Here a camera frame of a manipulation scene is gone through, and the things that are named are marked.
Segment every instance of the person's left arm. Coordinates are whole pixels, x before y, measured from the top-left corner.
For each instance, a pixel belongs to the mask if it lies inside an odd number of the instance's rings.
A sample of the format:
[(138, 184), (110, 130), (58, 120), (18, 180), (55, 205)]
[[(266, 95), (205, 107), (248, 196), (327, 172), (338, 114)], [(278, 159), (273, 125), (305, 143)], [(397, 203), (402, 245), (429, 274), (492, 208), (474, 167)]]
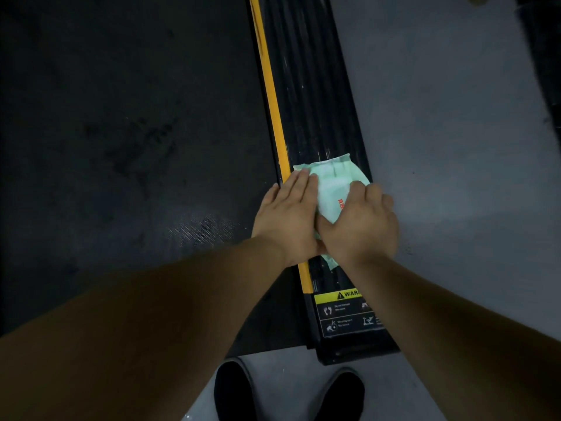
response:
[(314, 238), (318, 179), (273, 186), (252, 238), (90, 291), (0, 339), (0, 419), (169, 419), (188, 411), (263, 294)]

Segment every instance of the forearm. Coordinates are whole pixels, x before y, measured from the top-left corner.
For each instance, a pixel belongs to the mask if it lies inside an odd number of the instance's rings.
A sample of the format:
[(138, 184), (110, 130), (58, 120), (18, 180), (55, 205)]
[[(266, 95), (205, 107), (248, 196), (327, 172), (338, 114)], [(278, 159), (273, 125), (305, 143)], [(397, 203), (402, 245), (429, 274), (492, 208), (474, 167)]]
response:
[(549, 419), (559, 411), (558, 341), (388, 258), (342, 266), (448, 419)]
[(247, 240), (33, 320), (0, 340), (0, 417), (180, 419), (282, 268)]

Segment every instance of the gray floor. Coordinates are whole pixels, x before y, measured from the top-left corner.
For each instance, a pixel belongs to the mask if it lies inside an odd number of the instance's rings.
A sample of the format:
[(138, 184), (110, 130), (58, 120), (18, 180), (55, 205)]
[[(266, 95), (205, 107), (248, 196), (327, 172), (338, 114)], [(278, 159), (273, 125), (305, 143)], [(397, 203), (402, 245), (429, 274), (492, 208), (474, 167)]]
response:
[[(561, 339), (561, 156), (514, 0), (332, 4), (372, 173), (396, 199), (398, 260)], [(300, 347), (245, 361), (271, 420), (306, 419), (338, 368)], [(403, 355), (351, 365), (363, 419), (443, 418)], [(216, 419), (212, 386), (186, 419)]]

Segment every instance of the warning sticker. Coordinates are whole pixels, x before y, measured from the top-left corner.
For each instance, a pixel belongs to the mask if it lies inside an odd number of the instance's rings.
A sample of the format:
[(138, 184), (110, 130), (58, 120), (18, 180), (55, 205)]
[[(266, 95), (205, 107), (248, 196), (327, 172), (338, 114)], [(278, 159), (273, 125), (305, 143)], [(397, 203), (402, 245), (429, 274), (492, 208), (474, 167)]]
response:
[(354, 299), (356, 297), (362, 297), (362, 294), (356, 288), (314, 295), (316, 304), (330, 303), (337, 300)]
[(356, 288), (314, 296), (324, 337), (384, 329)]

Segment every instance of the foot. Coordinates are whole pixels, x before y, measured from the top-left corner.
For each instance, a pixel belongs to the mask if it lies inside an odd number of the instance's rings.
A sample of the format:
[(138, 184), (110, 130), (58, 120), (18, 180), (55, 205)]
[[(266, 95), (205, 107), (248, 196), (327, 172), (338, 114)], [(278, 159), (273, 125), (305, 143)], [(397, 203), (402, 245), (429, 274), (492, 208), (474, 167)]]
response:
[(220, 421), (257, 421), (251, 377), (240, 359), (229, 359), (218, 368), (214, 405)]
[(338, 371), (325, 389), (315, 421), (359, 421), (364, 407), (364, 384), (353, 370)]

